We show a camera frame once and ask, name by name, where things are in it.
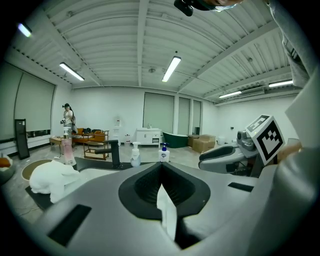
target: ceiling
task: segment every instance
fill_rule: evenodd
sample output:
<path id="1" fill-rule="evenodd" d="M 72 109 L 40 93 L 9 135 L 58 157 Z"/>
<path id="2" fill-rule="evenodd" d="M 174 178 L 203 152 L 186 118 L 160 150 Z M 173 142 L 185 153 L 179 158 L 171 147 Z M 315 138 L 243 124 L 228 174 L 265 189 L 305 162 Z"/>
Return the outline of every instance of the ceiling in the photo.
<path id="1" fill-rule="evenodd" d="M 227 92 L 291 79 L 282 35 L 261 0 L 222 12 L 185 16 L 174 0 L 49 0 L 27 20 L 31 37 L 17 33 L 18 51 L 44 69 L 84 87 L 142 87 L 215 103 Z M 174 55 L 181 62 L 162 78 Z M 59 64 L 81 74 L 79 81 Z"/>

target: air conditioner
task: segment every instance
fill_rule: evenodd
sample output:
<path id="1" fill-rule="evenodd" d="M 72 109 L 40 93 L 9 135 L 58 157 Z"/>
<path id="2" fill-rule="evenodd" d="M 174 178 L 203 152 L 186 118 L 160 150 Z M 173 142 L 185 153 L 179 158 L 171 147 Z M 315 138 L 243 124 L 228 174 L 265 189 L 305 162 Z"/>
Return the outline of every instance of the air conditioner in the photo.
<path id="1" fill-rule="evenodd" d="M 241 90 L 241 94 L 239 95 L 239 98 L 246 98 L 246 97 L 260 95 L 260 94 L 265 94 L 265 90 L 263 87 Z"/>

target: round mat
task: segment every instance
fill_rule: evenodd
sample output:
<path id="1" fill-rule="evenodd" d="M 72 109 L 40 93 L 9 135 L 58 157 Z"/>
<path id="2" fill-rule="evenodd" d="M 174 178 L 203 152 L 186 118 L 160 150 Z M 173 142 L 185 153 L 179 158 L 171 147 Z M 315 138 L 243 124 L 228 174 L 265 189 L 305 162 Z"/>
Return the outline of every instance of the round mat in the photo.
<path id="1" fill-rule="evenodd" d="M 22 178 L 26 181 L 30 180 L 30 176 L 33 173 L 34 169 L 42 164 L 51 162 L 52 159 L 43 159 L 43 160 L 38 160 L 32 163 L 29 163 L 24 169 L 22 170 Z"/>

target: hand soap bottle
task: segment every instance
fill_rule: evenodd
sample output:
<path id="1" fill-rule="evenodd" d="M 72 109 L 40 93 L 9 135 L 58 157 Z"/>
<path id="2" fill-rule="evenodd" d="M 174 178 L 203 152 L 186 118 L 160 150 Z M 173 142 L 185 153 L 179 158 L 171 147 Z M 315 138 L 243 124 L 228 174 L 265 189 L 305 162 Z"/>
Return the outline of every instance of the hand soap bottle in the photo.
<path id="1" fill-rule="evenodd" d="M 140 152 L 138 149 L 138 145 L 141 144 L 140 142 L 133 142 L 133 149 L 132 149 L 132 154 L 131 154 L 131 165 L 132 167 L 137 167 L 141 164 L 141 157 L 140 157 Z"/>
<path id="2" fill-rule="evenodd" d="M 159 161 L 162 162 L 169 162 L 169 156 L 170 156 L 170 151 L 167 150 L 166 146 L 169 145 L 169 143 L 161 143 L 163 145 L 162 149 L 159 150 Z"/>
<path id="3" fill-rule="evenodd" d="M 68 129 L 71 129 L 71 127 L 63 127 L 64 134 L 63 139 L 61 140 L 61 145 L 63 148 L 65 165 L 74 166 L 77 162 L 72 151 L 72 138 L 69 138 Z"/>

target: pink bottle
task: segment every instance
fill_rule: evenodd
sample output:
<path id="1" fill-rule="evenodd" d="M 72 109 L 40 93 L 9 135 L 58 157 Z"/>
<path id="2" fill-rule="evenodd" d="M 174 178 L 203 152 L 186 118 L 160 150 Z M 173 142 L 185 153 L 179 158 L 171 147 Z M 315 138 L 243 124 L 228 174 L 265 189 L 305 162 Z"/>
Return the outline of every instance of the pink bottle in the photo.
<path id="1" fill-rule="evenodd" d="M 61 140 L 61 145 L 63 148 L 65 165 L 67 166 L 74 166 L 77 162 L 74 157 L 74 153 L 72 151 L 72 138 L 69 138 L 68 129 L 70 127 L 63 127 L 64 134 L 63 139 Z"/>

